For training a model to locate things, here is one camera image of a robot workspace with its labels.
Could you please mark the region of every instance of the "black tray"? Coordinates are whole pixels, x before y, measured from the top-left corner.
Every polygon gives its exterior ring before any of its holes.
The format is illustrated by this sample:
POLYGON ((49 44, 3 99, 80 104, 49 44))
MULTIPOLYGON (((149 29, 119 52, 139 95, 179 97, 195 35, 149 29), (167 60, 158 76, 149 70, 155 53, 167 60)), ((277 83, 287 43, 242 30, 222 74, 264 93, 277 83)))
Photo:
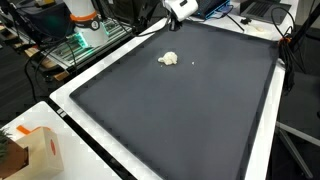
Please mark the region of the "black tray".
POLYGON ((186 22, 70 96, 164 179, 242 179, 277 58, 274 42, 186 22), (168 51, 177 65, 157 62, 168 51))

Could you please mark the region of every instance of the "cauliflower piece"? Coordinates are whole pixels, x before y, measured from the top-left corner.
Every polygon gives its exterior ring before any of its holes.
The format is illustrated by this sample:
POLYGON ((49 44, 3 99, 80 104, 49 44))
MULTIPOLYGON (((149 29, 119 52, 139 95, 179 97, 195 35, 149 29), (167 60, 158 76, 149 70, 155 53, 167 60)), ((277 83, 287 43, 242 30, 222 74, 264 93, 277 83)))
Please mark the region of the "cauliflower piece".
POLYGON ((167 52, 163 57, 158 59, 158 62, 164 63, 169 66, 178 63, 178 56, 174 52, 167 52))

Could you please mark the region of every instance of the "white cylinder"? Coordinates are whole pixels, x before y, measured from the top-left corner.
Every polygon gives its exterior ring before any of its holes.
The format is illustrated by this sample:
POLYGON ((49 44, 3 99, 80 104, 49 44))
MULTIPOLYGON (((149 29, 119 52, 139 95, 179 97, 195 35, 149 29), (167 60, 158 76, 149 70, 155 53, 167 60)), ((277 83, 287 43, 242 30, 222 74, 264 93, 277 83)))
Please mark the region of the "white cylinder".
MULTIPOLYGON (((64 2, 70 12, 76 17, 88 16, 96 11, 91 0, 64 0, 64 2)), ((109 33, 106 31, 104 24, 100 21, 98 23, 100 23, 100 28, 96 30, 78 26, 75 28, 75 32, 81 33, 88 47, 97 47, 109 40, 109 33)))

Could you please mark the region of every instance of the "desk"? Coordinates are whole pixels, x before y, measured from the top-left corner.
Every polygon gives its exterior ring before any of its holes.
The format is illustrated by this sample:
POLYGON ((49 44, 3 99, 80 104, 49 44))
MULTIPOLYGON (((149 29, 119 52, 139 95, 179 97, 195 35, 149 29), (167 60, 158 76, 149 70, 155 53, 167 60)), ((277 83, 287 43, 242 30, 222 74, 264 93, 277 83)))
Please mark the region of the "desk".
MULTIPOLYGON (((298 0, 290 1, 292 7, 290 13, 295 17, 298 0)), ((231 14, 237 22, 242 19, 241 17, 231 14)), ((160 20, 158 23, 147 29, 144 33, 152 32, 159 28, 162 28, 165 19, 160 20)), ((280 35, 276 32, 276 29, 272 24, 253 21, 253 24, 259 24, 259 26, 265 29, 264 33, 253 32, 251 27, 245 26, 246 34, 262 37, 270 40, 280 39, 280 35)), ((241 32, 239 27, 235 25, 230 19, 223 18, 220 20, 209 20, 205 24, 216 26, 231 31, 241 32)), ((280 29, 285 31, 288 26, 292 25, 291 19, 287 16, 280 26, 280 29)), ((121 145, 114 137, 112 137, 107 131, 105 131, 99 124, 97 124, 91 117, 89 117, 77 104, 75 104, 69 97, 70 93, 81 86, 83 83, 97 75, 99 72, 107 68, 109 65, 117 61, 126 53, 130 52, 140 43, 148 39, 150 36, 144 36, 134 38, 113 53, 103 58, 97 64, 62 86, 57 91, 50 95, 50 98, 57 103, 72 119, 75 120, 81 127, 84 128, 98 143, 100 143, 106 151, 108 151, 115 159, 117 159, 129 172, 131 172, 137 179, 160 179, 152 170, 144 165, 137 157, 129 152, 123 145, 121 145)), ((268 161, 271 151, 272 139, 275 130, 276 117, 280 102, 280 95, 282 91, 282 85, 284 80, 285 71, 278 64, 271 85, 268 91, 267 99, 265 102, 264 110, 262 112, 260 124, 258 127, 255 142, 248 164, 246 173, 247 180, 262 180, 265 179, 268 161)))
POLYGON ((19 125, 30 130, 46 126, 58 135, 64 171, 52 180, 121 179, 45 102, 36 104, 3 128, 8 128, 11 138, 17 140, 23 136, 15 129, 19 125))

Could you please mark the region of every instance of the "floor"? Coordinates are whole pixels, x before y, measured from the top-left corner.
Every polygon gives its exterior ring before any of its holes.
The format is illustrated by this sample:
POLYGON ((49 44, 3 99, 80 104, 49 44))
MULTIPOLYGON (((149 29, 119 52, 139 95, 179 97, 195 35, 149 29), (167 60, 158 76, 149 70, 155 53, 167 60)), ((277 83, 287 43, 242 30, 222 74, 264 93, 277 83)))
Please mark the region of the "floor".
MULTIPOLYGON (((297 16, 297 24, 301 25, 306 12, 308 12, 308 4, 311 0, 300 1, 299 11, 297 16)), ((320 28, 320 20, 314 27, 320 28)), ((312 29, 311 33, 320 37, 319 30, 312 29)), ((320 48, 320 42, 305 39, 304 45, 301 47, 303 59, 308 74, 320 77, 320 61, 317 52, 320 48)), ((11 48, 3 46, 0 49, 0 127, 17 115, 33 106, 34 102, 31 96, 30 85, 23 72, 24 64, 27 57, 16 54, 11 48)), ((34 73, 29 68, 30 75, 34 80, 34 73)), ((42 92, 38 87, 36 93, 41 100, 48 100, 48 95, 64 84, 64 82, 44 83, 41 76, 38 77, 40 85, 46 92, 42 92)), ((314 174, 315 180, 320 180, 320 147, 307 143, 297 137, 290 136, 295 143, 297 149, 309 165, 314 174)), ((305 177, 301 170, 294 162, 283 143, 278 136, 274 136, 272 152, 270 156, 269 170, 267 179, 269 180, 304 180, 305 177)))

